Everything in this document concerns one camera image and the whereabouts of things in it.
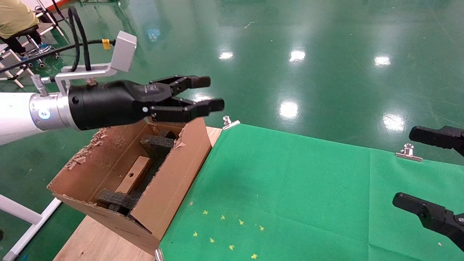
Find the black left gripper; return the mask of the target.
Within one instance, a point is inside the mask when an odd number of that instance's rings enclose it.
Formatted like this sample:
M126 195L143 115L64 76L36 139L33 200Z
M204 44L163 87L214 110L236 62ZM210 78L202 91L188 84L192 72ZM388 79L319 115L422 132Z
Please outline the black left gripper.
M195 102L169 99L187 89L206 88L209 76L175 75L138 84L118 80L94 87L75 86L68 92L69 108L80 130L136 123L151 114L154 121L188 123L225 109L223 99Z

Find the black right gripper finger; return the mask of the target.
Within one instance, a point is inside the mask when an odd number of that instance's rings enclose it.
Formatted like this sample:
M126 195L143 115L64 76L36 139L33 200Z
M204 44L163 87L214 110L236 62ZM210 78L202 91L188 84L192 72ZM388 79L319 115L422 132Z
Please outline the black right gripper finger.
M455 150L461 156L464 155L464 130L451 126L440 129L430 129L422 126L414 126L409 139L422 144L428 144L443 149Z
M399 209L418 216L424 228L449 238L464 251L464 214L405 193L396 193L392 201Z

